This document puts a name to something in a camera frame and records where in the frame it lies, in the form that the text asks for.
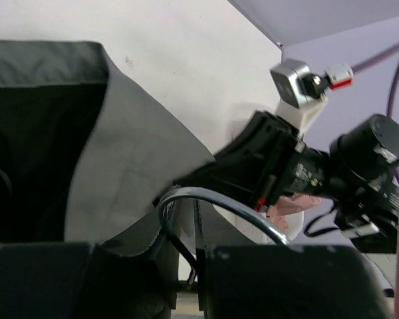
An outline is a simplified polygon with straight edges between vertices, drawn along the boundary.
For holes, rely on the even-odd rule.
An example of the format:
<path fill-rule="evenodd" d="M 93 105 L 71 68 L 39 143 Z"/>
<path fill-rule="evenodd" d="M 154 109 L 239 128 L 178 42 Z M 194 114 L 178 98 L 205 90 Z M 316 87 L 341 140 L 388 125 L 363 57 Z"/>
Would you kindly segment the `wooden multi-bar hanger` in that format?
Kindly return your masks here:
<path fill-rule="evenodd" d="M 186 259 L 191 267 L 190 275 L 187 279 L 187 285 L 191 286 L 198 273 L 198 262 L 190 253 L 188 248 L 180 241 L 179 237 L 173 232 L 172 226 L 168 219 L 168 206 L 179 199 L 195 199 L 203 200 L 219 207 L 222 207 L 234 215 L 241 217 L 245 221 L 261 230 L 265 235 L 278 245 L 289 245 L 290 240 L 278 228 L 268 224 L 264 217 L 260 216 L 252 208 L 237 202 L 236 200 L 217 193 L 215 191 L 204 189 L 201 187 L 179 187 L 173 188 L 165 193 L 158 204 L 158 217 L 160 226 L 166 234 L 167 239 L 173 244 L 176 250 Z"/>

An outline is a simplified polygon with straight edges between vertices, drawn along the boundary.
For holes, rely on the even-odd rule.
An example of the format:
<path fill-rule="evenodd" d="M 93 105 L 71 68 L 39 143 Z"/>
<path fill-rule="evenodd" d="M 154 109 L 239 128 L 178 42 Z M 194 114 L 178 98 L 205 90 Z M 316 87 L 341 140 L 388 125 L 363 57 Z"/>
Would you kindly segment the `pink pleated skirt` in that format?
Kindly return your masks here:
<path fill-rule="evenodd" d="M 281 196 L 276 204 L 271 205 L 266 212 L 266 219 L 282 231 L 289 229 L 285 217 L 316 207 L 321 198 L 311 195 L 294 194 L 291 197 Z"/>

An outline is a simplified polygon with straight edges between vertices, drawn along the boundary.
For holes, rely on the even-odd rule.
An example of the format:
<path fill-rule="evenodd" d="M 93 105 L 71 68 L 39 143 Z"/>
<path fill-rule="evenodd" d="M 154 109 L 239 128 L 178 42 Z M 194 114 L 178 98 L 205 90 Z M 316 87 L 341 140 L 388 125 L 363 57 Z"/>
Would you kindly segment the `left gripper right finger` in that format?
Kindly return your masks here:
<path fill-rule="evenodd" d="M 205 260 L 206 318 L 391 318 L 370 265 L 347 246 L 222 246 Z"/>

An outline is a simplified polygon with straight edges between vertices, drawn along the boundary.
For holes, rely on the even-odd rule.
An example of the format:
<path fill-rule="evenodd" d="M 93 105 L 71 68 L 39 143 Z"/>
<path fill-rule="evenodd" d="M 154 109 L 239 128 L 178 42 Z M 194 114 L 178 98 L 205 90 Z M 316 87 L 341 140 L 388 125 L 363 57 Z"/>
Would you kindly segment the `grey pleated skirt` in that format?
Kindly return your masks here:
<path fill-rule="evenodd" d="M 161 245 L 153 201 L 211 152 L 95 42 L 0 40 L 0 243 Z"/>

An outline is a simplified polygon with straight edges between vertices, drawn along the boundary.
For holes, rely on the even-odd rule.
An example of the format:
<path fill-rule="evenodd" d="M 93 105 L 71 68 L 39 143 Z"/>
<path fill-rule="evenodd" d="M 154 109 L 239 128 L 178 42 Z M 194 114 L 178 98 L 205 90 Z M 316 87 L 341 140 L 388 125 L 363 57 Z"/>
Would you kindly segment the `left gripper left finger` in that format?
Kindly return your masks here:
<path fill-rule="evenodd" d="M 123 244 L 0 243 L 0 318 L 169 318 L 157 266 Z"/>

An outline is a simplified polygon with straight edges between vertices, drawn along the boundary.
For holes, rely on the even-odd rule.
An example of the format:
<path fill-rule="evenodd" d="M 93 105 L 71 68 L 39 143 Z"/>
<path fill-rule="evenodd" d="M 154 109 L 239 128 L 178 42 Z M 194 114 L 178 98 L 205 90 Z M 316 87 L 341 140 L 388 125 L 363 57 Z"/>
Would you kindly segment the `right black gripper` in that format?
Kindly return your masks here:
<path fill-rule="evenodd" d="M 256 111 L 242 132 L 209 161 L 178 177 L 181 187 L 202 187 L 251 208 L 294 193 L 330 197 L 328 157 L 308 148 L 281 118 Z"/>

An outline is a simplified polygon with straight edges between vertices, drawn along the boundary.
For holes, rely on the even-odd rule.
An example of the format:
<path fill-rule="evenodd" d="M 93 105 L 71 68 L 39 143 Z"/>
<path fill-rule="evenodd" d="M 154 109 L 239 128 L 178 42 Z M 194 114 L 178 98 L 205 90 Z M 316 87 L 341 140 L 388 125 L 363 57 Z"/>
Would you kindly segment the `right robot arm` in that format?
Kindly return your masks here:
<path fill-rule="evenodd" d="M 398 166 L 399 125 L 384 115 L 372 115 L 324 152 L 306 146 L 282 118 L 257 111 L 213 161 L 175 183 L 210 189 L 256 210 L 294 194 L 330 199 L 335 229 L 360 252 L 393 254 Z"/>

